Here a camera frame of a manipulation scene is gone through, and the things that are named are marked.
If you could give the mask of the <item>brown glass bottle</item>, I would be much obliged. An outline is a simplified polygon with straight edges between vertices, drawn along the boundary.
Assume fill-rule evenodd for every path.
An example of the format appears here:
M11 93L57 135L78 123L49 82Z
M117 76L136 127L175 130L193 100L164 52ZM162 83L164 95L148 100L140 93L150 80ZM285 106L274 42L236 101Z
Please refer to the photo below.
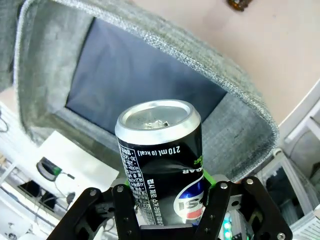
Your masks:
M253 0L226 0L227 4L235 11L243 12Z

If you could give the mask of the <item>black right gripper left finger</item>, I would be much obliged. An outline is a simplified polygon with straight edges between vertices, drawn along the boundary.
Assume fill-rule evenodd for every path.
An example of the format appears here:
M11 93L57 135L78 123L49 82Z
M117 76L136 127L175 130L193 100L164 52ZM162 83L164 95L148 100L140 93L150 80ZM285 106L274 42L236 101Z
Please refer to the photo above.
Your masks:
M115 220L119 240L140 240L134 200L125 184L105 192L94 187L84 190L47 240L101 240L111 218Z

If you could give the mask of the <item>black Pepsi zero can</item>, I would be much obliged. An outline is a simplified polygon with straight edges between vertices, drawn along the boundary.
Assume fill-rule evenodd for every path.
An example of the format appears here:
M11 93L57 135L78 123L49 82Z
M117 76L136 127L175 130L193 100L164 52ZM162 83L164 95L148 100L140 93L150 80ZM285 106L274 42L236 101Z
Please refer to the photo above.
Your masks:
M198 225L204 212L201 116L175 99L125 110L115 126L135 203L149 225Z

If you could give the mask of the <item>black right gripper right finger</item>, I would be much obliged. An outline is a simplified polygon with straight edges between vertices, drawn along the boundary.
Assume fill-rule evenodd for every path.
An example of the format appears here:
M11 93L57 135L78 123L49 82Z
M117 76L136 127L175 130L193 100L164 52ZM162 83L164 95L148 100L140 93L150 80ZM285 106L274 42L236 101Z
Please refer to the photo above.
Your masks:
M293 240L293 233L257 177L218 181L207 189L205 210L193 240L220 240L227 212L236 210L253 231L253 240Z

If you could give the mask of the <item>black green electronic device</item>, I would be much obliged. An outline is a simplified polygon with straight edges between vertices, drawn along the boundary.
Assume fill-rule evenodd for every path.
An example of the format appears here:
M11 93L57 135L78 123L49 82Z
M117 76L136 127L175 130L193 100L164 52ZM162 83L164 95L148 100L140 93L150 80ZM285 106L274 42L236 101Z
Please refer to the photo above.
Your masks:
M55 182L59 175L66 175L72 180L75 179L71 174L63 172L63 170L48 160L46 157L42 157L41 160L36 164L36 168L41 176L50 182Z

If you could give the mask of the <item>grey felt basket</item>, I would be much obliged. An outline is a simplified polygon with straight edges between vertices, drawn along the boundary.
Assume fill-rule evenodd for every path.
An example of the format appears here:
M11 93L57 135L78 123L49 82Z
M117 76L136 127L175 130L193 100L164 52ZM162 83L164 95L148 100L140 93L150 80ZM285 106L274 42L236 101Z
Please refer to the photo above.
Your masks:
M116 121L143 102L191 103L205 170L233 181L268 159L279 136L236 63L125 0L0 0L0 92L10 87L29 142L57 131L120 177Z

